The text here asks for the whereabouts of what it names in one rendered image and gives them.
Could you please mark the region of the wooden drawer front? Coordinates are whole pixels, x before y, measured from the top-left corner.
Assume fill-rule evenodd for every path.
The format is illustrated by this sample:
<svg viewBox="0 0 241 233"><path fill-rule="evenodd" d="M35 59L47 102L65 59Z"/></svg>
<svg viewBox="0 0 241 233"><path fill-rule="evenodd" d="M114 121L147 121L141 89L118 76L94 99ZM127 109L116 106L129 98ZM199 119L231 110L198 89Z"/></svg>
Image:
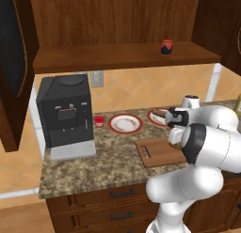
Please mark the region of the wooden drawer front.
<svg viewBox="0 0 241 233"><path fill-rule="evenodd" d="M123 222L125 219L111 221L110 215L127 214L131 210L133 216L127 219L133 220L146 215L155 215L158 205L151 202L139 202L136 204L122 205L107 209L92 210L85 213L79 213L79 224L81 226L103 225L107 223Z"/></svg>
<svg viewBox="0 0 241 233"><path fill-rule="evenodd" d="M114 193L120 193L120 192L128 191L130 188L134 188L134 192L135 192L134 194L123 196L123 197L116 197L116 198L110 197L111 191L113 191ZM127 185L127 186L122 186L117 188L109 188L109 189L82 193L82 194L75 194L73 196L73 200L76 206L82 207L82 206L93 205L93 204L110 203L110 202L114 202L122 199L132 199L138 196L146 196L145 183Z"/></svg>

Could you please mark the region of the wooden base cabinet door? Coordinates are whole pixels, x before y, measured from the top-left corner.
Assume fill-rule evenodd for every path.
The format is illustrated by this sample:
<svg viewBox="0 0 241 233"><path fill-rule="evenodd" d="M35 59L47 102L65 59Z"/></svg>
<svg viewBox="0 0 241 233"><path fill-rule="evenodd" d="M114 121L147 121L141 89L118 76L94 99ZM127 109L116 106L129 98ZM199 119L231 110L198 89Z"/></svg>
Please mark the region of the wooden base cabinet door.
<svg viewBox="0 0 241 233"><path fill-rule="evenodd" d="M218 233L228 230L240 210L241 179L225 181L223 189L208 199L195 202L185 213L184 222L192 233Z"/></svg>

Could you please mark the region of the white canister with dark top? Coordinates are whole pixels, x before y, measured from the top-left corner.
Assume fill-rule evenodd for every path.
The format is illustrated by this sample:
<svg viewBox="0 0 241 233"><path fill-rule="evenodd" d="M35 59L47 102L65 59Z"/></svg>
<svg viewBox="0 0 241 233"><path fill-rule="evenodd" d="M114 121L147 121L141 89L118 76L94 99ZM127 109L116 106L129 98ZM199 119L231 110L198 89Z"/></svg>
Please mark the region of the white canister with dark top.
<svg viewBox="0 0 241 233"><path fill-rule="evenodd" d="M196 109L200 107L200 98L195 95L185 95L182 106L184 108Z"/></svg>

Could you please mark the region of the cabinet door with dark panel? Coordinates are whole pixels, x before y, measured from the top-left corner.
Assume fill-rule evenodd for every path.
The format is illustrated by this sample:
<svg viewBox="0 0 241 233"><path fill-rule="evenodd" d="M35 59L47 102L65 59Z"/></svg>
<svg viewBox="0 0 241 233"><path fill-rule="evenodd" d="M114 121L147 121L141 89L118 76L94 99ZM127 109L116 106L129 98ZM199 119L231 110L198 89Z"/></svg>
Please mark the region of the cabinet door with dark panel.
<svg viewBox="0 0 241 233"><path fill-rule="evenodd" d="M39 49L29 0L0 0L0 140L19 149Z"/></svg>
<svg viewBox="0 0 241 233"><path fill-rule="evenodd" d="M241 0L235 0L233 14L227 27L227 38L221 65L241 76Z"/></svg>

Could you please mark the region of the yellow green bottle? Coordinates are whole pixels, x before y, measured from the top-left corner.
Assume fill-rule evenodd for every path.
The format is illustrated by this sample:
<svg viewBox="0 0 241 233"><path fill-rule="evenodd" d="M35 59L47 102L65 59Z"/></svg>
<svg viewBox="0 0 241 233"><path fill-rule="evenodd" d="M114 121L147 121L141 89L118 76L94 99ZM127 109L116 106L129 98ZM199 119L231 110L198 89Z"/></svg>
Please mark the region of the yellow green bottle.
<svg viewBox="0 0 241 233"><path fill-rule="evenodd" d="M237 115L241 115L241 93L237 98L237 101L233 110L236 112Z"/></svg>

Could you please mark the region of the wooden cutting board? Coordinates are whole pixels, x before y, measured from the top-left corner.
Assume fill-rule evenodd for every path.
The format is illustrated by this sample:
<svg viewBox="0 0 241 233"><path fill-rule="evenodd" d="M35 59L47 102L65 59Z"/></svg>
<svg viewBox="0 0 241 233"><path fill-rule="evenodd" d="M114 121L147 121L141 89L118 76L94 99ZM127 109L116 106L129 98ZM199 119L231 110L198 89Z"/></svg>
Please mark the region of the wooden cutting board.
<svg viewBox="0 0 241 233"><path fill-rule="evenodd" d="M145 167L185 163L183 152L172 148L167 137L136 140L135 144Z"/></svg>

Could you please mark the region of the small red cup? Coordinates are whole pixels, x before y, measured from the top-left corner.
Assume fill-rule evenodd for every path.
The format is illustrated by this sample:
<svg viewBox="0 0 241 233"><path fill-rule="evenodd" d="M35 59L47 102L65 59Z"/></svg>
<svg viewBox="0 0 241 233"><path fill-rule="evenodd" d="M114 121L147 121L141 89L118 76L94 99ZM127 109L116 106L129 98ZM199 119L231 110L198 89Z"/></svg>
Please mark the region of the small red cup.
<svg viewBox="0 0 241 233"><path fill-rule="evenodd" d="M102 128L104 125L104 118L102 116L96 116L94 118L94 123L97 128Z"/></svg>

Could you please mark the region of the black coffee machine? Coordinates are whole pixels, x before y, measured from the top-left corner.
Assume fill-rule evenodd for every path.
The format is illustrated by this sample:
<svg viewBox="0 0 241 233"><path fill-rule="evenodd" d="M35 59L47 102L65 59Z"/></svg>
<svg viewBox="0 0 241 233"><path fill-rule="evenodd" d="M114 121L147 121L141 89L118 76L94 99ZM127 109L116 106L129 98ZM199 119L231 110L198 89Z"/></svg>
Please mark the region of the black coffee machine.
<svg viewBox="0 0 241 233"><path fill-rule="evenodd" d="M96 154L86 74L44 77L36 103L52 161Z"/></svg>

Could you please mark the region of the red lidded jam jar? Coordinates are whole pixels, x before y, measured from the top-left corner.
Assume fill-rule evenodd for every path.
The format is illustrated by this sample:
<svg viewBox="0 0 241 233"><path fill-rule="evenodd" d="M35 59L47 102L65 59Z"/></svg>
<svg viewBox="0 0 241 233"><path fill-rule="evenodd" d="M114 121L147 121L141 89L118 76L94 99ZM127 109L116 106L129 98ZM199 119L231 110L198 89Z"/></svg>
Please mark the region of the red lidded jam jar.
<svg viewBox="0 0 241 233"><path fill-rule="evenodd" d="M170 54L172 52L173 42L171 39L164 39L161 45L162 54Z"/></svg>

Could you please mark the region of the red rimmed white plate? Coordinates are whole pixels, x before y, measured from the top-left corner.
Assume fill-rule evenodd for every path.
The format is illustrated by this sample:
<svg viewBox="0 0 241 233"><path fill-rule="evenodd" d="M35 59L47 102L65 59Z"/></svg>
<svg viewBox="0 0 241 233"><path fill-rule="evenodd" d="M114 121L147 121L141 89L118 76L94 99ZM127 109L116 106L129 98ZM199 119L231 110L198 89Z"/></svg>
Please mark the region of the red rimmed white plate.
<svg viewBox="0 0 241 233"><path fill-rule="evenodd" d="M160 127L167 127L166 119L164 117L156 116L153 114L153 109L147 113L147 119L154 125Z"/></svg>
<svg viewBox="0 0 241 233"><path fill-rule="evenodd" d="M107 120L107 126L115 133L135 134L142 130L143 121L140 117L131 114L118 114Z"/></svg>

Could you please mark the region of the grey wall socket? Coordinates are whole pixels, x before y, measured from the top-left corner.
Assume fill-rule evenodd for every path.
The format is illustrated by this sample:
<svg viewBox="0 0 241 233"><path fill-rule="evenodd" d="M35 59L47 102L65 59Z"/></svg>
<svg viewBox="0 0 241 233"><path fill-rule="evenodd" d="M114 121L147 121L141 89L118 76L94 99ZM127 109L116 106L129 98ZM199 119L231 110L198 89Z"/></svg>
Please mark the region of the grey wall socket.
<svg viewBox="0 0 241 233"><path fill-rule="evenodd" d="M91 87L104 86L104 72L102 70L96 70L90 73L90 86Z"/></svg>

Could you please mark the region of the open wooden wall cabinet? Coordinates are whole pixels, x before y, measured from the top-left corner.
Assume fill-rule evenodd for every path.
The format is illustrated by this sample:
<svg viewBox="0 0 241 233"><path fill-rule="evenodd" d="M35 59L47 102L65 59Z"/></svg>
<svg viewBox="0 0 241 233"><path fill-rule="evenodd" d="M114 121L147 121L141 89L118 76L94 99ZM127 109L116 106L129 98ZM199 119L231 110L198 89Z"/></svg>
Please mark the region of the open wooden wall cabinet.
<svg viewBox="0 0 241 233"><path fill-rule="evenodd" d="M199 0L29 0L36 73L216 63L191 41ZM164 39L173 42L161 53Z"/></svg>

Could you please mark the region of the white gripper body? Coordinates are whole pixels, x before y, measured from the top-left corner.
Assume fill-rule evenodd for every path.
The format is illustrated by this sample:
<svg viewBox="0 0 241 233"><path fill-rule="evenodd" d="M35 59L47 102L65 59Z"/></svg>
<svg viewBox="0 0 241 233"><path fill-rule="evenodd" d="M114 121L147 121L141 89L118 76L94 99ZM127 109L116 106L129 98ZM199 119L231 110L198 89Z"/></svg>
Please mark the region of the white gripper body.
<svg viewBox="0 0 241 233"><path fill-rule="evenodd" d="M172 145L181 144L184 146L186 143L186 139L183 137L184 131L185 128L173 128L169 132L169 143Z"/></svg>

